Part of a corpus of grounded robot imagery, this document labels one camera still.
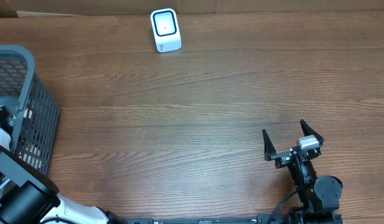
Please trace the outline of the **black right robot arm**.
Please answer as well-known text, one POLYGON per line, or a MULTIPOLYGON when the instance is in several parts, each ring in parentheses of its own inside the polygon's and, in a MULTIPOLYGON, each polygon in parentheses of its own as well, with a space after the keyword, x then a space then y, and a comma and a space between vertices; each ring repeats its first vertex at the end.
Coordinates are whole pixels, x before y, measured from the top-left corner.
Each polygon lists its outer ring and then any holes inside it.
POLYGON ((274 161, 277 169, 287 167, 295 190, 269 215, 258 215, 258 223, 343 224, 340 207, 343 183, 331 175, 317 176, 311 160, 321 155, 324 138, 303 119, 304 136, 288 152, 277 153, 266 130, 262 130, 264 158, 274 161))

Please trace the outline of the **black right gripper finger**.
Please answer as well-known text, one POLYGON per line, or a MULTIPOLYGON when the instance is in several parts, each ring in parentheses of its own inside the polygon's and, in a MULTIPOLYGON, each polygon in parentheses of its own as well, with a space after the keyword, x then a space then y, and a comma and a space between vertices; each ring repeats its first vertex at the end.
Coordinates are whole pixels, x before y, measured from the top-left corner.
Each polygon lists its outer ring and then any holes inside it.
POLYGON ((318 140, 319 144, 323 144, 324 138, 314 131, 303 119, 300 120, 300 125, 305 137, 313 135, 318 140))
POLYGON ((273 160, 273 156, 275 156, 277 152, 265 129, 262 130, 262 133, 263 133, 263 140, 264 140, 264 159, 266 161, 271 161, 273 160))

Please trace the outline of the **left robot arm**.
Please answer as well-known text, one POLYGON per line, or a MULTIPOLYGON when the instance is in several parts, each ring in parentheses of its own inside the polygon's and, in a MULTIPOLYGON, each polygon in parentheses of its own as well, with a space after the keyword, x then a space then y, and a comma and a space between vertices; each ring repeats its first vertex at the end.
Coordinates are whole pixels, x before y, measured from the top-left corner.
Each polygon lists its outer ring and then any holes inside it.
POLYGON ((109 210, 61 196, 48 177, 6 149, 10 119, 6 107, 0 107, 0 223, 125 223, 109 210))

